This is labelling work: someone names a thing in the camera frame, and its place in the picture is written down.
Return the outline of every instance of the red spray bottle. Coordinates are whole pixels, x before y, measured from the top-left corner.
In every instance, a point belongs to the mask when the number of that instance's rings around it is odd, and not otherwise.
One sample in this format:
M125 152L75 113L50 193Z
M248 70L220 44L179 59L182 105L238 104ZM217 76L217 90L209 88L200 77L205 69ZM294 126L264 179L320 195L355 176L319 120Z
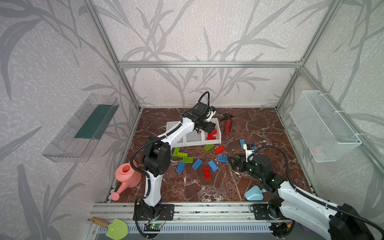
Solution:
M232 116L232 115L230 115L228 113L224 113L223 116L224 116L224 118L222 119L222 121L224 119L226 119L225 127L224 127L224 133L228 135L228 134L231 133L231 123L232 123L231 118L234 118L234 116Z

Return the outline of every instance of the gray floor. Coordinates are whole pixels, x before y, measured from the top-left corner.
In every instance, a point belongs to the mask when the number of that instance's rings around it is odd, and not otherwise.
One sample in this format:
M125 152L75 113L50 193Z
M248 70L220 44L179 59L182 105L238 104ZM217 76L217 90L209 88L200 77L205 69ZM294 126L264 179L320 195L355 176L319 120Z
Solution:
M184 239L184 240L230 240L230 239L258 239L258 240L274 240L276 237L269 233L173 233L160 234L155 240L165 239ZM144 240L140 234L128 234L123 240ZM304 232L299 223L295 224L292 232L285 237L285 240L324 240L324 238L315 232ZM105 234L98 234L96 240L111 240Z

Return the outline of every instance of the black spray nozzle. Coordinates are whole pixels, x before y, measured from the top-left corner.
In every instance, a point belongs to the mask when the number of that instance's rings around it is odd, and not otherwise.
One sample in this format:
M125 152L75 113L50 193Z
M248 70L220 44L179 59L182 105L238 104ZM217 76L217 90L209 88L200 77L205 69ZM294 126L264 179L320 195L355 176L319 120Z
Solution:
M221 119L221 121L223 121L224 119L231 119L231 118L234 118L235 116L232 116L232 115L230 115L229 113L224 113L223 114L223 119Z

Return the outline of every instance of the green shovel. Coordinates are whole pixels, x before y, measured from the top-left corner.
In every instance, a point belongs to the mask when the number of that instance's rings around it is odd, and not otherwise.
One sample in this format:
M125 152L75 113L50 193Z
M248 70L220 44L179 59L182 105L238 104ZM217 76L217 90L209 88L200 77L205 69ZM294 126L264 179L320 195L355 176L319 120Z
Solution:
M113 220L113 223L109 223L97 217L93 217L91 218L91 223L97 224L102 227L107 227L108 231L106 236L113 240L123 239L128 234L127 224L117 218Z

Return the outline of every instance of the red marble surface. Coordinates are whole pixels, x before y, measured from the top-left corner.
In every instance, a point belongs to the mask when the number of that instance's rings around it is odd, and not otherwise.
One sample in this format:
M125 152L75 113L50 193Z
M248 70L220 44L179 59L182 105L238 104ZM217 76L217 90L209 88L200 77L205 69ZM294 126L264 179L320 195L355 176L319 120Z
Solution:
M131 148L128 152L126 162L132 153L141 145L146 143L148 136L157 136L166 130L166 122L178 121L180 114L187 109L144 109L138 123ZM240 139L246 143L253 143L260 147L273 145L281 148L290 160L290 175L293 183L300 188L309 191L309 185L305 179L299 162L293 152L287 135L281 125L276 111L273 108L217 108L214 118L222 119L223 113L234 115L231 134L225 135L223 128L225 121L220 122L222 131L222 146L225 151L223 156L235 156L245 154L240 146ZM171 164L168 171L163 175L161 196L163 202L202 202L202 201L246 201L246 191L254 185L261 186L260 181L248 175L246 172L232 170L229 163L217 161L217 155L213 149L209 152L204 146L182 147L180 152L187 152L188 157L194 157L194 161L200 158L203 163L198 170L192 168L192 164L186 164L181 174L176 173L180 158L171 157ZM273 171L286 178L285 160L280 152L275 149L264 149L260 153L271 159ZM139 152L135 160L142 169ZM204 167L213 160L218 170L213 172L210 168L211 179L204 178ZM140 183L131 189L126 189L120 194L118 202L134 202L137 195L143 196L145 190L145 176L142 175ZM273 198L271 193L264 193L263 201Z

